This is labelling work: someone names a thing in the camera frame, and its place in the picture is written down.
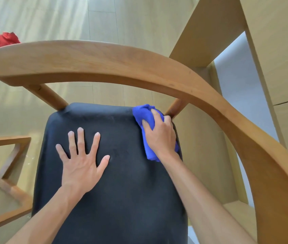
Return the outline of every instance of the chair seat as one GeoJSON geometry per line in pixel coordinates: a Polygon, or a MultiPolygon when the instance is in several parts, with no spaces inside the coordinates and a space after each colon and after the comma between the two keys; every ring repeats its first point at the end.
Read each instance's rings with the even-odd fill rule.
{"type": "Polygon", "coordinates": [[[165,168],[146,158],[131,107],[72,103],[47,122],[39,157],[32,215],[61,186],[63,165],[55,145],[69,156],[67,133],[84,128],[85,150],[101,133],[97,165],[110,155],[98,184],[84,195],[53,243],[187,244],[187,214],[165,168]]]}

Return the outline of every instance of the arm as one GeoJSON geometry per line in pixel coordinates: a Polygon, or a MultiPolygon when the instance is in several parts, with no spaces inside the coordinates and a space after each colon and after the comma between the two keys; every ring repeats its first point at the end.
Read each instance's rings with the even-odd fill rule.
{"type": "Polygon", "coordinates": [[[63,162],[62,186],[51,200],[28,221],[8,242],[50,244],[54,240],[61,225],[86,192],[89,192],[101,178],[108,165],[110,156],[103,157],[100,165],[95,164],[95,156],[100,141],[100,134],[94,135],[89,154],[85,153],[84,130],[77,130],[78,141],[76,151],[74,133],[68,133],[68,159],[61,145],[56,145],[57,152],[63,162]]]}
{"type": "Polygon", "coordinates": [[[152,113],[155,120],[153,130],[143,121],[147,143],[169,173],[199,242],[255,244],[250,235],[211,195],[174,151],[176,136],[171,118],[165,116],[163,122],[157,111],[152,110],[152,113]]]}

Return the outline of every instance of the curved wooden backrest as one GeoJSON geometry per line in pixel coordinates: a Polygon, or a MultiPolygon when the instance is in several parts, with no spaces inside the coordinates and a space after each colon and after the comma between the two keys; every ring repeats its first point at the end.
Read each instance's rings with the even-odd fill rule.
{"type": "Polygon", "coordinates": [[[258,242],[288,243],[288,151],[181,63],[117,44],[43,41],[0,48],[0,80],[31,91],[43,87],[46,102],[62,103],[41,84],[91,81],[137,86],[192,103],[219,124],[242,160],[256,209],[258,242]]]}

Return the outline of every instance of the crumpled red cloth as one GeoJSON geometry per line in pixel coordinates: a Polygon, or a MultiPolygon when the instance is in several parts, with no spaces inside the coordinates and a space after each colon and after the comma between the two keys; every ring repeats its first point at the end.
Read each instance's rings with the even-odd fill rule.
{"type": "Polygon", "coordinates": [[[0,47],[19,43],[20,41],[14,32],[3,32],[3,34],[0,35],[0,47]]]}

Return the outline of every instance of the cleaning cloth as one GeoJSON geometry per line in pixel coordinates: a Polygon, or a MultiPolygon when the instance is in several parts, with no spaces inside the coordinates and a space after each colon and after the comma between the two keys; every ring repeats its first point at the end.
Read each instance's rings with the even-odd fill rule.
{"type": "MultiPolygon", "coordinates": [[[[161,111],[157,110],[155,108],[155,106],[151,106],[149,104],[133,107],[133,115],[135,117],[136,122],[138,123],[138,125],[142,129],[143,142],[144,142],[144,148],[145,148],[145,153],[146,153],[147,159],[160,162],[157,155],[154,153],[154,151],[147,144],[146,136],[145,136],[145,130],[144,130],[144,127],[142,125],[142,120],[145,120],[150,125],[151,129],[152,130],[154,129],[155,121],[154,121],[154,116],[151,112],[151,109],[156,110],[160,114],[162,121],[164,121],[164,116],[161,113],[161,111]]],[[[177,143],[175,144],[174,150],[176,152],[179,151],[179,146],[177,143]]]]}

